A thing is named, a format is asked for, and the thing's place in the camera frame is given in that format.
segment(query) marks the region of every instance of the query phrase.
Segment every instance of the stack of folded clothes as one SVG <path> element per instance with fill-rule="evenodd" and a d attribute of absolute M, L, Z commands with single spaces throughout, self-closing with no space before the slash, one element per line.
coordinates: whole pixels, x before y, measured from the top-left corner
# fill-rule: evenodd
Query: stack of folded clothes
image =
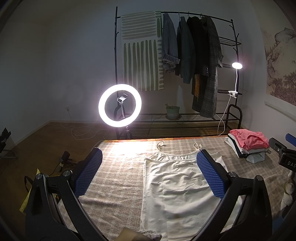
<path fill-rule="evenodd" d="M 269 150 L 268 139 L 262 132 L 246 129 L 231 130 L 225 142 L 232 147 L 239 158 L 246 158 L 251 163 L 264 161 L 265 153 Z"/>

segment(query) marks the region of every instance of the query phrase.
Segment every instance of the hanging rod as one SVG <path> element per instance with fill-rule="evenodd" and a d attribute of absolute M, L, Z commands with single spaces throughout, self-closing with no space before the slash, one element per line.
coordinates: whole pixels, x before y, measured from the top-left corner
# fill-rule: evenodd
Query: hanging rod
<path fill-rule="evenodd" d="M 219 20 L 222 20 L 222 21 L 225 21 L 225 22 L 228 22 L 228 23 L 232 23 L 233 20 L 229 21 L 229 20 L 226 20 L 226 19 L 223 19 L 223 18 L 217 18 L 217 17 L 213 17 L 213 16 L 210 16 L 210 15 L 204 15 L 204 14 L 199 14 L 199 13 L 193 13 L 193 12 L 168 12 L 168 11 L 161 11 L 161 13 L 182 13 L 182 14 L 190 14 L 190 15 L 199 15 L 199 16 L 203 16 L 203 17 L 210 17 L 210 18 L 214 18 L 214 19 L 219 19 Z"/>

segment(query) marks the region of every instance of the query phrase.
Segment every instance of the textured blue finger pad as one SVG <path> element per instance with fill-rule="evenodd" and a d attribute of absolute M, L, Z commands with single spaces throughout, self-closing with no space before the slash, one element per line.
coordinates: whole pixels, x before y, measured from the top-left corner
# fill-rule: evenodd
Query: textured blue finger pad
<path fill-rule="evenodd" d="M 225 195 L 225 184 L 223 179 L 217 173 L 209 159 L 201 151 L 199 151 L 196 155 L 196 163 L 202 171 L 202 174 L 208 182 L 214 196 L 223 199 Z"/>
<path fill-rule="evenodd" d="M 103 153 L 99 148 L 96 148 L 96 152 L 91 157 L 83 171 L 80 173 L 78 178 L 75 180 L 75 196 L 78 198 L 85 194 L 89 187 L 89 184 L 93 180 L 96 172 L 102 164 Z"/>

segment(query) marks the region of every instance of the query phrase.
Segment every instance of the white tank top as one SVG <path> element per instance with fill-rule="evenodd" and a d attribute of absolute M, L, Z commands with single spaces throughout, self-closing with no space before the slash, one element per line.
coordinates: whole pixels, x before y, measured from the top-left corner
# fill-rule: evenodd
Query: white tank top
<path fill-rule="evenodd" d="M 220 202 L 212 193 L 196 164 L 197 152 L 202 148 L 194 143 L 193 152 L 175 155 L 160 151 L 144 160 L 144 188 L 140 229 L 162 234 L 163 241 L 190 240 L 210 217 Z M 219 152 L 208 151 L 227 171 Z M 223 231 L 231 228 L 242 200 L 235 208 Z"/>

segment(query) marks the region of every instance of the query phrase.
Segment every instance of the metal clothes rack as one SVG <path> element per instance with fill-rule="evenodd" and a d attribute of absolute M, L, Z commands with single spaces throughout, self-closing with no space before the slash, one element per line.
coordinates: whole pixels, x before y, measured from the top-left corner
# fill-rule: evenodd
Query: metal clothes rack
<path fill-rule="evenodd" d="M 119 33 L 119 32 L 117 32 L 117 19 L 121 18 L 121 16 L 118 16 L 117 13 L 118 13 L 118 7 L 116 7 L 116 12 L 115 12 L 115 30 L 114 30 L 115 82 L 116 82 L 116 84 L 118 84 L 118 76 L 117 76 L 117 34 Z M 234 28 L 234 24 L 233 24 L 232 19 L 229 21 L 229 20 L 226 20 L 226 19 L 217 18 L 217 17 L 210 16 L 210 15 L 204 15 L 204 14 L 192 13 L 192 12 L 161 11 L 161 13 L 178 13 L 178 14 L 181 13 L 181 14 L 188 14 L 188 15 L 197 15 L 197 16 L 203 16 L 203 17 L 210 17 L 210 18 L 221 20 L 221 21 L 225 21 L 227 23 L 231 23 L 231 25 L 229 25 L 229 26 L 233 30 L 234 40 L 228 39 L 228 38 L 225 38 L 225 37 L 221 37 L 221 36 L 219 36 L 219 40 L 220 40 L 220 44 L 222 44 L 222 45 L 227 45 L 227 46 L 234 47 L 233 49 L 235 50 L 236 55 L 237 55 L 237 62 L 239 63 L 238 46 L 241 45 L 241 43 L 237 41 L 237 38 L 238 38 L 239 34 L 236 34 L 236 32 L 235 32 L 235 28 Z M 231 69 L 233 69 L 230 64 L 225 64 L 225 63 L 222 64 L 222 67 L 223 68 L 231 68 Z M 239 69 L 237 70 L 237 86 L 236 86 L 236 91 L 237 92 L 238 92 L 238 86 L 239 86 Z M 220 90 L 218 90 L 218 93 L 220 93 L 220 94 L 228 94 L 228 90 L 221 90 L 220 89 Z M 122 116 L 120 116 L 119 118 L 117 117 L 117 111 L 120 109 L 120 104 L 117 102 L 117 105 L 118 106 L 114 111 L 114 119 L 115 120 L 122 118 Z M 230 113 L 230 107 L 234 107 L 234 108 L 238 109 L 240 116 L 236 117 L 235 115 Z M 216 114 L 218 116 L 220 115 L 220 117 L 222 117 L 222 115 L 223 115 L 223 113 L 216 113 Z M 242 111 L 237 106 L 237 98 L 235 99 L 235 104 L 230 104 L 228 106 L 227 112 L 225 114 L 226 114 L 226 118 L 224 117 L 222 120 L 225 121 L 226 131 L 227 131 L 227 128 L 231 130 L 231 128 L 228 126 L 228 121 L 239 121 L 238 122 L 238 127 L 237 127 L 239 129 L 240 126 L 241 126 L 241 122 L 242 122 Z M 143 135 L 142 131 L 138 132 L 138 134 L 136 134 L 136 135 L 133 134 L 134 139 L 141 139 L 141 138 L 148 138 L 148 137 L 149 138 L 162 138 L 162 137 L 164 137 L 164 136 L 154 135 L 154 134 L 151 133 L 151 130 L 153 129 L 151 126 L 152 126 L 153 122 L 158 122 L 158 123 L 174 123 L 174 122 L 176 122 L 176 123 L 178 123 L 178 121 L 180 121 L 183 124 L 183 123 L 187 123 L 187 122 L 217 122 L 217 121 L 220 120 L 220 119 L 217 119 L 215 117 L 213 117 L 213 118 L 204 118 L 202 116 L 199 116 L 199 118 L 196 118 L 197 115 L 199 115 L 199 114 L 193 113 L 193 114 L 180 114 L 180 118 L 182 118 L 183 120 L 174 121 L 174 120 L 168 120 L 166 118 L 163 118 L 164 115 L 165 114 L 139 114 L 138 118 L 134 121 L 135 124 L 137 124 L 137 123 L 151 123 L 151 125 L 148 128 L 147 127 L 131 128 L 131 132 L 133 132 L 133 129 L 134 130 L 136 130 L 136 129 L 147 129 L 148 130 L 147 135 L 146 134 Z M 173 130 L 173 127 L 164 127 L 162 129 L 166 129 L 166 128 L 170 128 L 171 130 Z M 193 132 L 193 130 L 196 129 L 196 127 L 182 127 L 182 128 L 189 128 L 188 130 L 190 131 L 190 133 L 193 134 L 193 136 L 197 136 L 197 135 L 194 135 L 194 132 Z M 116 130 L 117 139 L 120 139 L 122 136 L 124 136 L 124 131 L 122 131 L 120 133 L 120 130 L 118 128 L 116 128 L 115 130 Z M 183 132 L 179 131 L 179 132 L 176 132 L 176 133 L 174 133 L 174 131 L 170 132 L 170 134 L 172 134 L 172 137 L 182 137 L 183 133 L 184 133 L 184 131 Z M 215 135 L 215 134 L 208 131 L 208 134 L 204 134 L 204 135 L 201 135 L 201 136 L 213 136 L 213 135 Z"/>

